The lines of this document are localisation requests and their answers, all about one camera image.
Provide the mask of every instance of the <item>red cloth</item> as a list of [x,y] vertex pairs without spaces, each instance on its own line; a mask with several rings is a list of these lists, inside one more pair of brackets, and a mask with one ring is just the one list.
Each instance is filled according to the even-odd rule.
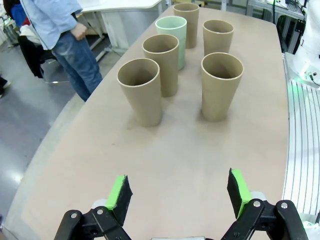
[[28,17],[25,18],[24,22],[22,23],[22,26],[23,25],[30,25],[30,21],[29,21]]

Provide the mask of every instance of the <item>cup rim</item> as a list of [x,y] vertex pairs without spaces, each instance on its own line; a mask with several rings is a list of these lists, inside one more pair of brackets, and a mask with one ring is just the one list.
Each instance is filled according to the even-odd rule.
[[[167,18],[179,18],[179,19],[182,19],[184,21],[184,24],[181,25],[181,26],[177,26],[177,27],[161,27],[161,26],[158,26],[158,22],[162,19],[167,19]],[[180,29],[180,28],[183,28],[184,26],[187,25],[187,20],[182,17],[182,16],[164,16],[164,17],[161,17],[159,18],[156,22],[155,22],[155,26],[157,28],[160,28],[160,29],[165,29],[165,30],[175,30],[175,29]]]
[[[232,30],[231,30],[231,31],[228,31],[228,32],[212,31],[212,30],[210,30],[210,29],[208,29],[208,28],[205,27],[205,24],[206,24],[207,22],[210,22],[210,21],[224,22],[224,23],[226,23],[226,24],[229,24],[229,25],[232,27]],[[205,22],[203,23],[202,27],[203,27],[205,30],[207,30],[208,32],[215,33],[215,34],[230,34],[230,33],[233,33],[233,32],[235,31],[235,27],[234,27],[231,23],[229,23],[229,22],[227,22],[227,21],[223,21],[223,20],[218,20],[218,19],[211,19],[211,20],[205,21]]]
[[[236,60],[238,60],[239,63],[241,64],[241,66],[242,66],[242,71],[241,71],[241,73],[240,73],[238,76],[235,76],[235,77],[232,77],[232,78],[222,78],[222,77],[218,77],[218,76],[212,75],[212,74],[210,74],[209,72],[207,72],[207,70],[204,68],[204,60],[205,60],[206,57],[208,57],[208,56],[210,56],[210,55],[214,55],[214,54],[217,54],[217,55],[218,55],[218,54],[229,55],[229,56],[235,58]],[[245,67],[244,67],[243,63],[239,60],[239,58],[237,58],[236,56],[233,56],[233,55],[231,55],[231,54],[229,54],[229,53],[226,53],[226,52],[212,52],[212,53],[209,53],[208,55],[204,56],[204,57],[202,58],[202,60],[201,60],[201,68],[202,68],[202,70],[203,70],[207,75],[212,76],[212,77],[215,77],[216,79],[223,80],[223,81],[236,80],[236,79],[240,78],[240,77],[244,74],[244,71],[245,71]]]
[[[196,9],[193,9],[193,10],[180,10],[180,9],[176,9],[176,6],[181,6],[181,5],[194,5],[194,6],[197,6]],[[199,10],[199,5],[198,4],[195,4],[195,3],[192,3],[192,2],[181,2],[181,3],[178,3],[178,4],[174,4],[173,5],[173,9],[175,11],[178,11],[178,12],[183,12],[183,13],[190,13],[190,12],[195,12],[195,11],[198,11]]]
[[[132,86],[132,85],[127,85],[127,84],[122,83],[122,82],[119,80],[119,72],[120,72],[120,70],[121,70],[125,65],[127,65],[127,64],[129,64],[129,63],[131,63],[131,62],[133,62],[133,61],[136,61],[136,60],[148,60],[148,61],[152,61],[153,63],[155,63],[156,66],[157,66],[157,68],[158,68],[158,71],[156,72],[156,75],[155,75],[151,80],[147,81],[147,82],[144,83],[144,84],[140,84],[140,85],[134,85],[134,86]],[[160,74],[160,66],[159,66],[159,64],[158,64],[155,60],[152,60],[152,59],[146,58],[146,57],[139,57],[139,58],[132,59],[132,60],[126,62],[125,64],[123,64],[123,65],[120,67],[120,69],[118,70],[118,73],[116,74],[116,80],[118,81],[118,83],[119,83],[121,86],[124,86],[124,87],[126,87],[126,88],[140,88],[140,87],[143,87],[143,86],[145,86],[145,85],[148,85],[148,84],[152,83],[154,80],[157,79],[157,77],[159,76],[159,74]]]
[[[168,51],[162,51],[162,52],[154,52],[154,51],[148,51],[145,49],[144,45],[145,45],[145,42],[150,40],[151,38],[154,38],[154,37],[157,37],[157,36],[170,36],[170,37],[173,37],[177,40],[177,44],[175,45],[174,48],[168,50]],[[176,36],[173,36],[173,35],[170,35],[170,34],[157,34],[157,35],[153,35],[151,37],[148,37],[146,40],[143,41],[142,43],[142,49],[143,51],[145,51],[146,53],[149,53],[149,54],[155,54],[155,55],[159,55],[159,54],[166,54],[166,53],[170,53],[172,51],[174,51],[175,49],[177,49],[179,47],[179,39],[176,37]]]

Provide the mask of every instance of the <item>hand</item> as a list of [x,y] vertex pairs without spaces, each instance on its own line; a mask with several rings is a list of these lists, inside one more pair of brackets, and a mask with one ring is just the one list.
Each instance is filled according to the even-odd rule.
[[82,23],[77,22],[75,27],[73,29],[71,29],[70,32],[75,37],[75,39],[80,41],[86,37],[87,27],[85,25],[83,25]]

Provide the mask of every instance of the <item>beige cup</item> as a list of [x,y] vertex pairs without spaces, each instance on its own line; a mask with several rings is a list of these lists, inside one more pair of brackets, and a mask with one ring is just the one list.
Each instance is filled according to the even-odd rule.
[[175,16],[186,19],[186,49],[197,45],[199,6],[194,3],[179,3],[173,6]]
[[221,20],[209,20],[203,24],[204,55],[229,53],[234,27]]
[[146,39],[144,56],[160,66],[162,97],[172,97],[178,90],[179,40],[175,36],[160,34]]
[[148,58],[131,60],[120,68],[117,80],[138,122],[143,127],[158,125],[162,119],[158,63]]
[[202,114],[206,120],[226,118],[243,73],[241,61],[228,53],[211,53],[202,59]]

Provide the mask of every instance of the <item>light blue shirt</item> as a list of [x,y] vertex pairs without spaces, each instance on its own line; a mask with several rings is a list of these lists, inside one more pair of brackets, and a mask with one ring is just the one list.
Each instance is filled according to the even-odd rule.
[[53,49],[60,34],[76,26],[77,21],[71,14],[82,11],[77,0],[21,0],[20,2],[45,50]]

